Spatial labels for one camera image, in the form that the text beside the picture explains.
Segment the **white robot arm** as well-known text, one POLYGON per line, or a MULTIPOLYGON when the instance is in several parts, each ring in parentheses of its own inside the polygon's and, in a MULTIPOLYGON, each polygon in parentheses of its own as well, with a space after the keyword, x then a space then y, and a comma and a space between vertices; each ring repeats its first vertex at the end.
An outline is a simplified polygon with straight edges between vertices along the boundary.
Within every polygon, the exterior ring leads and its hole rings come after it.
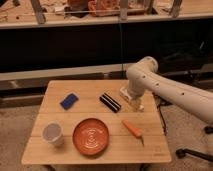
POLYGON ((212 92, 164 78, 157 74, 157 70, 158 63, 151 56, 142 58, 127 69, 127 92, 131 98, 142 96, 148 89, 202 121, 213 124, 212 92))

